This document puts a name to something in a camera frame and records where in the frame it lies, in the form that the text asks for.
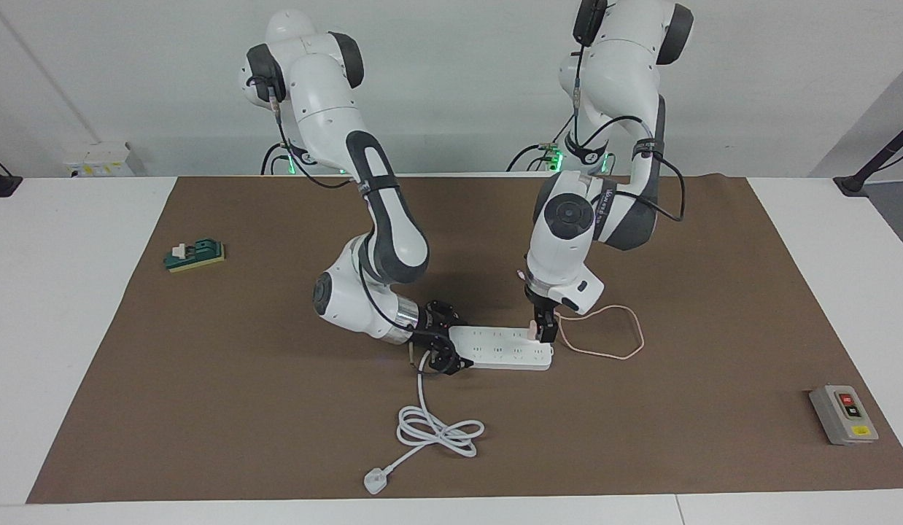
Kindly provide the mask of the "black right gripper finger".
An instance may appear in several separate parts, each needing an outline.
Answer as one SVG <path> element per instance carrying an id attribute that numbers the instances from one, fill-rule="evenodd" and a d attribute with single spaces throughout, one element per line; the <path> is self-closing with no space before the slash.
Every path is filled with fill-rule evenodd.
<path id="1" fill-rule="evenodd" d="M 430 301 L 430 326 L 449 329 L 454 326 L 468 326 L 468 321 L 459 315 L 451 303 L 433 300 Z"/>
<path id="2" fill-rule="evenodd" d="M 426 376 L 454 375 L 474 366 L 474 361 L 458 353 L 453 343 L 431 343 L 425 353 Z"/>

